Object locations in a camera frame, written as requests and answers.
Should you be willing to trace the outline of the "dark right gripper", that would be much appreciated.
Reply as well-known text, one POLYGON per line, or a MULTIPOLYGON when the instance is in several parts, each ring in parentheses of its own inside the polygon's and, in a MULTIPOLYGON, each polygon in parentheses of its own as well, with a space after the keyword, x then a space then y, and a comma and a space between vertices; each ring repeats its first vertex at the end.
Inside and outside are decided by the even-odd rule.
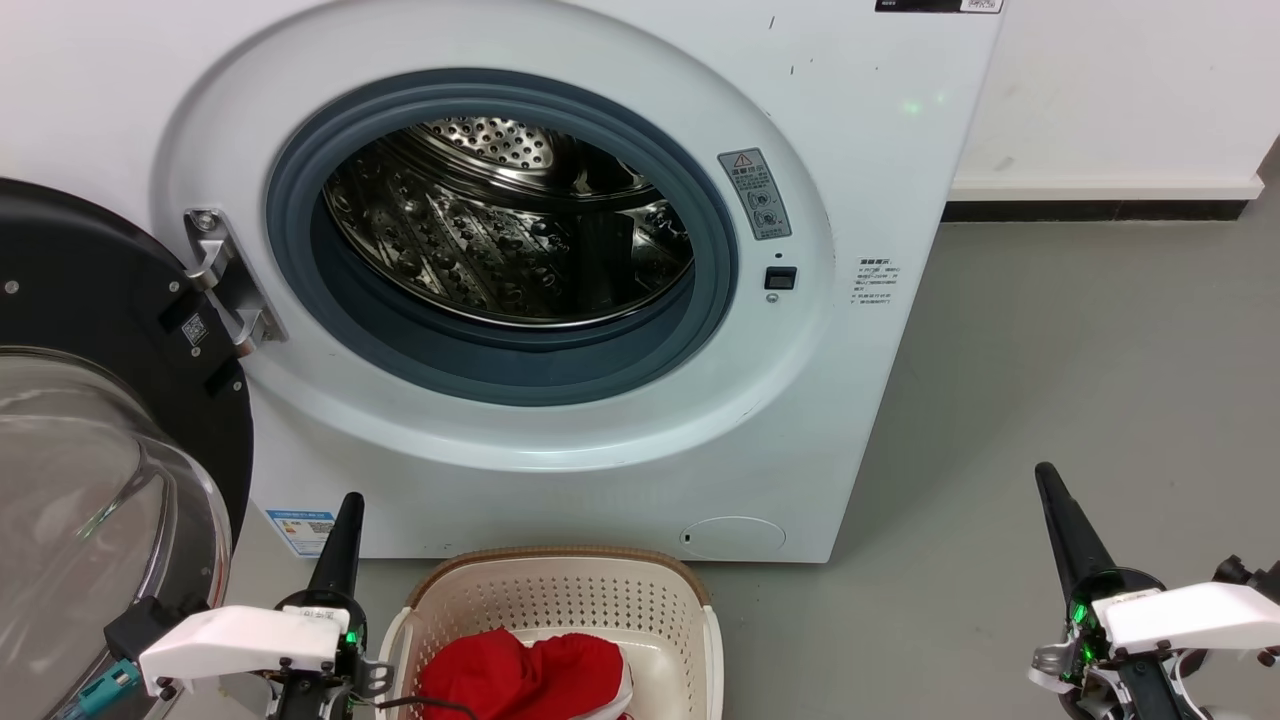
POLYGON ((1114 561, 1052 462, 1036 486, 1065 600, 1062 639, 1037 648, 1029 678, 1059 696, 1070 719, 1199 719, 1178 671, 1181 651, 1114 650, 1094 602, 1164 591, 1153 577, 1114 561))

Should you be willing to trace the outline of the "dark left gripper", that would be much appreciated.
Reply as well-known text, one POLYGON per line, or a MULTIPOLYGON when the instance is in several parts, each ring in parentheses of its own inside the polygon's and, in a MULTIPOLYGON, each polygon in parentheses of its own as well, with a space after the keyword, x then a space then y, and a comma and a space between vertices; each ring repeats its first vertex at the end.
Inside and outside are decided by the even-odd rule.
POLYGON ((372 706, 396 685, 396 666, 367 655, 367 615, 352 596, 358 577, 365 498, 349 492, 323 547, 307 591, 282 600, 276 611, 337 620, 343 629, 335 652, 316 670, 291 656, 265 671, 271 700, 266 719, 352 719, 358 706, 372 706))

